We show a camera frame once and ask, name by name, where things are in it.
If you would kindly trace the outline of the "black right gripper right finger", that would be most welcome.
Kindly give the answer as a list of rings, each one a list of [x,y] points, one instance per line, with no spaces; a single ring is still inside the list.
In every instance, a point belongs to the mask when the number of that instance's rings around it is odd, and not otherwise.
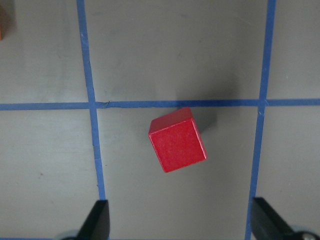
[[[251,232],[257,240],[299,240],[294,231],[263,197],[251,202]]]

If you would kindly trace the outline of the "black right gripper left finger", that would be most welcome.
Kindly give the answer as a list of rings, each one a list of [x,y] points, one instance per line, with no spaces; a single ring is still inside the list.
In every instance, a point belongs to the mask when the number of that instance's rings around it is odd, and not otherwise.
[[[110,213],[107,200],[97,200],[80,228],[76,240],[108,240]]]

